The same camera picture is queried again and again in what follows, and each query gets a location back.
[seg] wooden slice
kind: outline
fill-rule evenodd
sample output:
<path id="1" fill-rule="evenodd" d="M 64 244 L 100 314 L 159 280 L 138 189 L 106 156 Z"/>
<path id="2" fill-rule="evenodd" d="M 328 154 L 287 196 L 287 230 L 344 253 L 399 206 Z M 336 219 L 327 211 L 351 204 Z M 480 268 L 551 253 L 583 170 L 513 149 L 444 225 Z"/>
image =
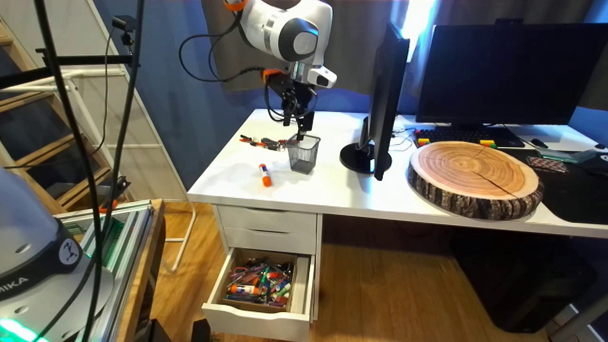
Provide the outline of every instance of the wooden slice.
<path id="1" fill-rule="evenodd" d="M 460 141 L 433 143 L 416 151 L 406 179 L 435 206 L 488 221 L 530 215 L 543 192 L 537 175 L 522 162 Z"/>

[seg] desktop surface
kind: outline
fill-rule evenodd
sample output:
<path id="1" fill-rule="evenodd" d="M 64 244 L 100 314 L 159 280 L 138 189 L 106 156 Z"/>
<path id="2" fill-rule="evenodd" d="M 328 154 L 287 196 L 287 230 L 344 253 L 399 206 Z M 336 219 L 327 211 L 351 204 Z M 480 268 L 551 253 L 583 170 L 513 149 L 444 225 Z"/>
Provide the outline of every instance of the desktop surface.
<path id="1" fill-rule="evenodd" d="M 608 238 L 608 227 L 566 223 L 545 206 L 537 206 L 530 217 L 517 221 L 475 221 L 442 211 L 406 183 L 408 160 L 416 151 L 406 137 L 391 141 L 393 164 L 382 183 L 372 175 L 353 173 L 340 166 L 340 151 L 359 137 L 363 118 L 365 114 L 317 113 L 309 132 L 321 137 L 317 164 L 309 175 L 302 175 L 290 171 L 285 151 L 271 152 L 239 143 L 239 135 L 285 139 L 294 132 L 294 128 L 270 122 L 266 111 L 254 111 L 188 190 L 190 200 L 235 208 Z M 539 137 L 549 149 L 560 147 L 560 151 L 587 151 L 594 145 L 562 126 L 513 128 L 513 132 L 524 141 Z M 271 187 L 262 185 L 258 164 L 266 164 Z"/>

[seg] monitor stand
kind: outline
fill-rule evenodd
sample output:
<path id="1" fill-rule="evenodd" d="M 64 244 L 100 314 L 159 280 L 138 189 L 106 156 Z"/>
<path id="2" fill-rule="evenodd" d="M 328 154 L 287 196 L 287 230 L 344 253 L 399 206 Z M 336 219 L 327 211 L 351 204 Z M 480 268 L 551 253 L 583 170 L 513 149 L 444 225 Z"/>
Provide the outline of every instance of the monitor stand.
<path id="1" fill-rule="evenodd" d="M 391 158 L 385 156 L 385 170 L 391 166 Z M 374 170 L 372 170 L 372 147 L 366 147 L 366 149 L 361 149 L 359 143 L 351 143 L 351 145 L 346 145 L 342 151 L 340 151 L 340 162 L 346 170 L 351 170 L 355 173 L 365 173 L 365 175 L 370 175 Z"/>

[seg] black monitor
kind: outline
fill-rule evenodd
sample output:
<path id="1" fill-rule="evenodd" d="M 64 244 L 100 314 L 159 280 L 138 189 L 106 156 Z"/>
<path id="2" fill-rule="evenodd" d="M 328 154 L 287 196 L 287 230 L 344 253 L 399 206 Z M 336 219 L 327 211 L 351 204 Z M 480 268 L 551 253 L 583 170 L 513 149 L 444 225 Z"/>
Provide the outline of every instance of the black monitor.
<path id="1" fill-rule="evenodd" d="M 608 25 L 439 25 L 416 122 L 568 124 Z"/>
<path id="2" fill-rule="evenodd" d="M 374 57 L 370 113 L 363 120 L 359 141 L 340 152 L 342 166 L 357 173 L 374 173 L 378 181 L 391 168 L 387 149 L 393 135 L 406 54 L 408 40 L 401 37 L 397 27 L 387 25 Z"/>

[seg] wall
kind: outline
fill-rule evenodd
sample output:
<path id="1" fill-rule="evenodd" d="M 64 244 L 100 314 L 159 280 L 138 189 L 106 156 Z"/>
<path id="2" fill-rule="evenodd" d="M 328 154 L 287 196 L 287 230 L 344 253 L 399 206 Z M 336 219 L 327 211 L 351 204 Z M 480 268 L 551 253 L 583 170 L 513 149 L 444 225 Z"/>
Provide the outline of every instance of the wall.
<path id="1" fill-rule="evenodd" d="M 135 18 L 135 0 L 95 4 L 106 25 L 112 16 Z M 199 0 L 146 0 L 137 90 L 186 189 L 249 114 L 218 84 L 201 84 L 182 73 L 178 44 L 205 31 Z M 209 42 L 195 40 L 184 52 L 186 65 L 197 75 L 205 73 L 207 48 Z"/>

